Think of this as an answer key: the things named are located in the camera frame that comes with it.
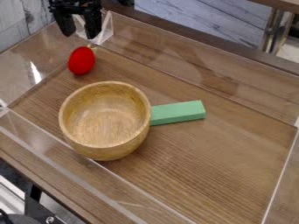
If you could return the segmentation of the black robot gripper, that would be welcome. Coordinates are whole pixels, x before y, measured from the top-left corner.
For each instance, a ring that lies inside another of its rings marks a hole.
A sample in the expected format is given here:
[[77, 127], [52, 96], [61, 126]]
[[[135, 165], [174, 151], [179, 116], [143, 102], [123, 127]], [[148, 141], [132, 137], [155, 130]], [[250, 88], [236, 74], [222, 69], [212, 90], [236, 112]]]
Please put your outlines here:
[[101, 2], [100, 0], [48, 0], [60, 31], [64, 36], [71, 36], [76, 31], [76, 25], [71, 14], [79, 14], [85, 19], [85, 33], [88, 39], [93, 39], [101, 32]]

